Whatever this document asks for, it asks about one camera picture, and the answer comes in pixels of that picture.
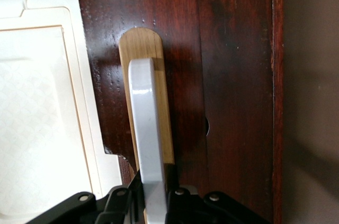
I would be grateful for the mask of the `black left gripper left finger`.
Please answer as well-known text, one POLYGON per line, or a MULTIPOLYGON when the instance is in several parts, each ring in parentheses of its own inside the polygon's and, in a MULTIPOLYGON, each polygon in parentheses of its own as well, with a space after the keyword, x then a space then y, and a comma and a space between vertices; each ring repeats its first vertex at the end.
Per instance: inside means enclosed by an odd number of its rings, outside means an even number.
POLYGON ((101 198, 79 192, 28 223, 138 223, 145 208, 140 173, 128 186, 113 187, 101 198))

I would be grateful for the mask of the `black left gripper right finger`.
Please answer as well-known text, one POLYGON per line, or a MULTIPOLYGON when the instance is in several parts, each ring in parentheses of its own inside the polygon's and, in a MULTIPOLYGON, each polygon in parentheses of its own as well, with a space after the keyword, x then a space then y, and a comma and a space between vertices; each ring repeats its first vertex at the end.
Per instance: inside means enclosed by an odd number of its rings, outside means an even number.
POLYGON ((179 185, 175 165, 165 166, 166 223, 268 223, 223 192, 200 197, 194 186, 179 185))

